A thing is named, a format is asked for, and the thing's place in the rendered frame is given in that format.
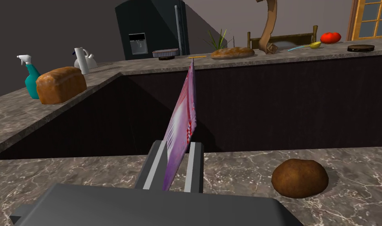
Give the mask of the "teal spray bottle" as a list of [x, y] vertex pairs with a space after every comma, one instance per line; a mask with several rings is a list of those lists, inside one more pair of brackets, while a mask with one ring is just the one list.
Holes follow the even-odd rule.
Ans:
[[29, 72], [29, 76], [25, 79], [25, 85], [30, 97], [33, 99], [39, 99], [39, 96], [37, 93], [36, 80], [40, 76], [40, 73], [37, 71], [36, 67], [31, 63], [31, 56], [18, 55], [17, 58], [21, 60], [22, 65], [24, 64], [26, 65], [27, 70]]

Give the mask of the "brown bread loaf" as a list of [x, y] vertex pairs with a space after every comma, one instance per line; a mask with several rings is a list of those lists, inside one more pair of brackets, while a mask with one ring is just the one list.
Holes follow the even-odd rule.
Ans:
[[37, 93], [44, 105], [60, 104], [87, 90], [81, 70], [62, 67], [42, 74], [36, 80]]

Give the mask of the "wooden framed window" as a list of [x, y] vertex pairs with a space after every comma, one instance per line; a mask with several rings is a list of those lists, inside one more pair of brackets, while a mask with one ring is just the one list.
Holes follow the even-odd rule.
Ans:
[[352, 0], [347, 41], [382, 38], [382, 0]]

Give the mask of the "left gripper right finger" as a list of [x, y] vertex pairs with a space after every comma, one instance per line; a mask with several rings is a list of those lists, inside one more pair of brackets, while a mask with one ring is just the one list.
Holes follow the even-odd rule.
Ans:
[[185, 177], [184, 192], [203, 193], [204, 146], [191, 142]]

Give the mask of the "brown wooden chair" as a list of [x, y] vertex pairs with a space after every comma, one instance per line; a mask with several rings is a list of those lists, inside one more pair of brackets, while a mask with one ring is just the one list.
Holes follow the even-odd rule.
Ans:
[[[318, 26], [313, 26], [311, 33], [301, 33], [294, 35], [281, 35], [273, 36], [269, 39], [268, 46], [271, 44], [276, 45], [279, 49], [285, 49], [291, 46], [302, 46], [317, 41]], [[260, 38], [252, 38], [251, 33], [247, 33], [247, 47], [251, 49], [258, 49]]]

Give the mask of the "red tomato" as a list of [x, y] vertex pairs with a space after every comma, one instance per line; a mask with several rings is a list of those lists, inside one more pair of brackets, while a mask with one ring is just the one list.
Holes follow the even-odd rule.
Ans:
[[320, 41], [325, 44], [335, 44], [339, 42], [340, 39], [341, 39], [341, 35], [336, 32], [334, 33], [327, 32], [320, 37]]

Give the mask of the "long brown baguette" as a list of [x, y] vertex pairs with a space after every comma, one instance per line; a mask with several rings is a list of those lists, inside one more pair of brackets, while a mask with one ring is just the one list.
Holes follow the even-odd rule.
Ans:
[[223, 48], [215, 50], [211, 53], [211, 59], [223, 60], [223, 59], [238, 59], [253, 57], [255, 52], [253, 49], [248, 47], [233, 47], [233, 48]]

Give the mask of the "white paper towel roll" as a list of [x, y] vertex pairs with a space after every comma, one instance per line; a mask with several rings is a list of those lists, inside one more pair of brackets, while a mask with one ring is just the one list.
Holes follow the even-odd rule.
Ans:
[[89, 69], [88, 69], [83, 48], [82, 47], [75, 48], [75, 54], [77, 56], [77, 62], [81, 70], [81, 73], [83, 75], [89, 74]]

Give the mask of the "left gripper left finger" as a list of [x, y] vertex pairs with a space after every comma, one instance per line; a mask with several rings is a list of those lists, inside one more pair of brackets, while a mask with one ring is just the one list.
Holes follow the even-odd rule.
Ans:
[[167, 146], [163, 140], [156, 140], [135, 182], [135, 189], [162, 190], [168, 157]]

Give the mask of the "black refrigerator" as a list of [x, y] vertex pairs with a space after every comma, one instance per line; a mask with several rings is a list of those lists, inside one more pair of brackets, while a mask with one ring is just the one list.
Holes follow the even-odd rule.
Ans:
[[125, 0], [115, 14], [126, 60], [152, 58], [164, 49], [190, 53], [183, 0]]

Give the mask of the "purple book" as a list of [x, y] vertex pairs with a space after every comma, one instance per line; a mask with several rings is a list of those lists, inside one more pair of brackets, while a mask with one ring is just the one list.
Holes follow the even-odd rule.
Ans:
[[182, 86], [168, 128], [164, 135], [168, 163], [165, 170], [163, 191], [168, 191], [197, 126], [194, 60]]

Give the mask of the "black round plate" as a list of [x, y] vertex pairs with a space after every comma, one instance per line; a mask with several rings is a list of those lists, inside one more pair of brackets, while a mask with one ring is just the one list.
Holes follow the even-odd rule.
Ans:
[[374, 51], [375, 46], [369, 44], [357, 44], [357, 45], [349, 45], [347, 47], [347, 51], [349, 52], [371, 52]]

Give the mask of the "grey rectangular tray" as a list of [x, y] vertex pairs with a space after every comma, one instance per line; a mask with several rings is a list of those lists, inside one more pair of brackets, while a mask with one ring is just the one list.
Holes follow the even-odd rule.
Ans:
[[164, 50], [156, 50], [152, 52], [153, 57], [162, 58], [162, 57], [175, 57], [179, 55], [179, 49], [164, 49]]

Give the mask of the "brown curved wooden statue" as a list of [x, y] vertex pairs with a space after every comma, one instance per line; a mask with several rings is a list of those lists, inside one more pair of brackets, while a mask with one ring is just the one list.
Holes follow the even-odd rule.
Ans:
[[271, 34], [274, 30], [276, 17], [277, 17], [277, 0], [266, 0], [267, 1], [267, 21], [265, 24], [264, 31], [261, 35], [261, 38], [258, 42], [258, 49], [265, 52], [265, 54], [274, 54], [277, 50], [275, 45], [270, 44], [268, 47], [269, 40], [271, 38]]

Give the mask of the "white kettle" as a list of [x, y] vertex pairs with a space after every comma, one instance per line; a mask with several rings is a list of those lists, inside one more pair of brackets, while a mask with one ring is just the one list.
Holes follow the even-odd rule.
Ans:
[[[88, 69], [93, 69], [93, 68], [97, 68], [98, 65], [96, 63], [96, 61], [94, 60], [94, 55], [93, 54], [89, 54], [89, 52], [87, 50], [84, 49], [84, 52], [85, 52], [85, 59], [86, 59], [86, 62], [87, 62], [87, 65], [88, 65]], [[75, 62], [74, 62], [74, 67], [76, 68], [80, 68], [79, 66], [79, 63], [78, 63], [78, 60], [76, 59]]]

